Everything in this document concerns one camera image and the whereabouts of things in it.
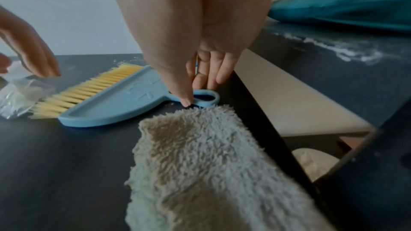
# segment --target gray towel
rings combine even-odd
[[[131,230],[334,230],[229,107],[157,116],[140,130],[126,182]]]

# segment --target teal pillow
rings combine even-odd
[[[268,16],[283,22],[411,32],[411,0],[278,0]]]

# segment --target hand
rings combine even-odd
[[[185,107],[193,88],[215,89],[228,79],[261,30],[270,2],[117,0],[147,63]]]
[[[0,6],[0,37],[17,53],[23,66],[39,77],[60,76],[53,53],[24,20]],[[7,73],[11,61],[0,53],[0,73]]]

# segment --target brush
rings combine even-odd
[[[193,105],[218,104],[220,96],[212,90],[194,90],[194,95],[209,95],[205,101],[194,98]],[[70,127],[95,127],[138,116],[164,101],[179,102],[151,66],[120,64],[78,86],[38,102],[31,119],[57,118]]]

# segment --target dustpan handle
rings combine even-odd
[[[214,97],[213,100],[206,101],[206,100],[201,100],[199,98],[196,98],[196,95],[202,95],[202,96],[212,96]],[[170,101],[175,101],[175,102],[180,102],[180,99],[177,96],[174,96],[173,94],[168,94],[167,99]],[[193,105],[199,106],[199,107],[209,107],[212,105],[216,105],[220,102],[220,95],[209,89],[195,89],[194,90],[194,101]]]

